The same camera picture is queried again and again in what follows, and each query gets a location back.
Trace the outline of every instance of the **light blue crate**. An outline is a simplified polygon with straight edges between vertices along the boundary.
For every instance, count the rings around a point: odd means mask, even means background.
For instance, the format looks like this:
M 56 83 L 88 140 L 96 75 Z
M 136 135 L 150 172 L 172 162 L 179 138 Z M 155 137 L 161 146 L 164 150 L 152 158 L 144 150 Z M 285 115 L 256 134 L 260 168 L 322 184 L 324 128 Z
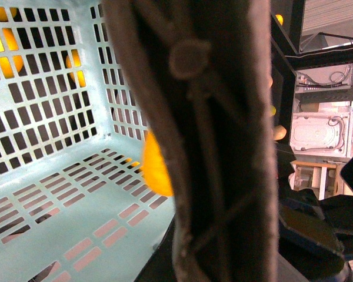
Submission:
M 25 69 L 13 78 L 0 70 L 0 281 L 133 281 L 174 202 L 151 192 L 135 163 L 146 121 L 99 1 L 0 6 L 22 18 L 0 22 L 2 41 L 10 28 L 19 46 L 9 51 L 4 41 L 0 58 L 15 70 L 12 57 L 22 56 Z M 81 66 L 68 69 L 74 49 Z M 77 71 L 86 87 L 71 80 Z

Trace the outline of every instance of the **white appliance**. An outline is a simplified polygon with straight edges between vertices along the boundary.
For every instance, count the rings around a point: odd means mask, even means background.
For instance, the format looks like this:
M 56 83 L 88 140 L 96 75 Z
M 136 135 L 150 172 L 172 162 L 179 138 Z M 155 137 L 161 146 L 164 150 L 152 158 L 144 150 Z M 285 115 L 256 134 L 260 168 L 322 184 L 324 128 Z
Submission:
M 296 98 L 301 104 L 353 101 L 353 64 L 297 72 Z
M 296 155 L 353 157 L 353 112 L 294 113 L 290 146 Z

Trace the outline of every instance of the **washing machine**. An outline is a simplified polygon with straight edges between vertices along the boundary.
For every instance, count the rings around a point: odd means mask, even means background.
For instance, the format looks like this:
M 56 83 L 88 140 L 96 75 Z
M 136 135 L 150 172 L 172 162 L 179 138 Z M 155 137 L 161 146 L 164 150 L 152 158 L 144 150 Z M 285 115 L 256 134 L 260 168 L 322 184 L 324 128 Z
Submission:
M 294 113 L 290 146 L 296 155 L 353 157 L 353 112 Z

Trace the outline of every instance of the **crate floor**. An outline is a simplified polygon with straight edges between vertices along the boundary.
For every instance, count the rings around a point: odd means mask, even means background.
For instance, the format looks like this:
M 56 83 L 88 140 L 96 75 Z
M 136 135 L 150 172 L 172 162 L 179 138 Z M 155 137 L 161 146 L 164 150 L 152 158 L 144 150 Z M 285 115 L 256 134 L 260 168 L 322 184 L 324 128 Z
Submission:
M 0 281 L 136 278 L 162 240 L 174 202 L 144 185 L 137 160 L 110 148 L 59 156 L 49 170 L 35 164 L 42 173 L 0 187 Z

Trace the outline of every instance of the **black metal frame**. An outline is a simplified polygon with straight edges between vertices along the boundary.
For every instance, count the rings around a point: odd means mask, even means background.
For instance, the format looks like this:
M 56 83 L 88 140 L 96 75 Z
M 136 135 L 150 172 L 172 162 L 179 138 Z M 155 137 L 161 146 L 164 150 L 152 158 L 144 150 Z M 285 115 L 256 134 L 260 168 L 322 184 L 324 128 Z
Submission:
M 278 109 L 278 124 L 283 125 L 288 132 L 279 142 L 286 144 L 289 143 L 289 134 L 291 131 L 292 107 L 296 81 L 295 71 L 353 63 L 353 44 L 324 51 L 300 52 L 304 9 L 305 0 L 293 1 L 289 35 L 284 31 L 277 18 L 271 15 L 272 64 L 284 79 L 281 91 L 281 105 Z M 318 34 L 353 40 L 353 38 L 349 36 L 320 32 L 312 35 L 310 38 L 306 39 L 305 42 L 307 41 L 308 44 Z

